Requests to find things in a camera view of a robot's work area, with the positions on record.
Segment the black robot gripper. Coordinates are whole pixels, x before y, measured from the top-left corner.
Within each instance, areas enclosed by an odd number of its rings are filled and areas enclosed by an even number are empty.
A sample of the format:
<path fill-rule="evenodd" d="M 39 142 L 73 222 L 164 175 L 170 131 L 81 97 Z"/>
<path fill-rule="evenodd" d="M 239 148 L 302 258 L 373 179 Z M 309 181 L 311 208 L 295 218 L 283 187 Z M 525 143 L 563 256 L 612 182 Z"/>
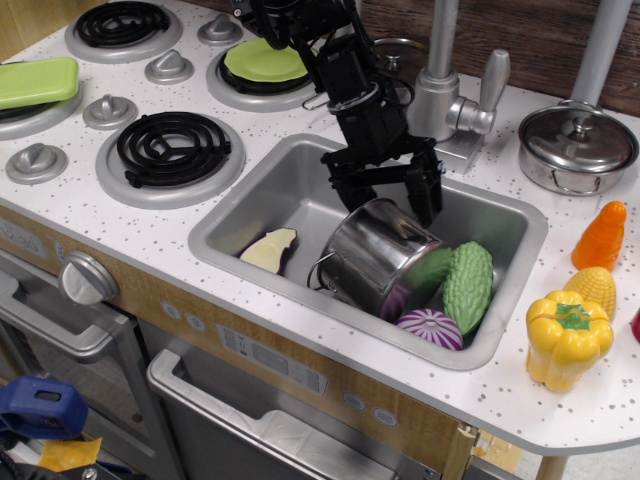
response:
<path fill-rule="evenodd" d="M 321 162 L 347 210 L 375 199 L 377 185 L 402 183 L 419 223 L 430 226 L 443 208 L 435 141 L 409 132 L 398 99 L 391 95 L 331 99 L 327 108 L 338 121 L 346 147 L 324 155 Z"/>

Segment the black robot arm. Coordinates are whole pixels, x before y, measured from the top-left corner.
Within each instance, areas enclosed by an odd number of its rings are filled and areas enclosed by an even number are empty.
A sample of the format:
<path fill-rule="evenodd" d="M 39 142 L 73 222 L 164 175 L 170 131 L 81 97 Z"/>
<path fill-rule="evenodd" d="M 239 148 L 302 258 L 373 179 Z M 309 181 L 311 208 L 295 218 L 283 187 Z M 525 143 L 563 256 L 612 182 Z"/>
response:
<path fill-rule="evenodd" d="M 345 148 L 322 156 L 343 204 L 355 211 L 375 186 L 405 185 L 420 224 L 443 208 L 442 164 L 431 138 L 410 134 L 399 80 L 378 67 L 378 56 L 353 1 L 234 1 L 233 14 L 275 50 L 294 49 L 327 108 Z"/>

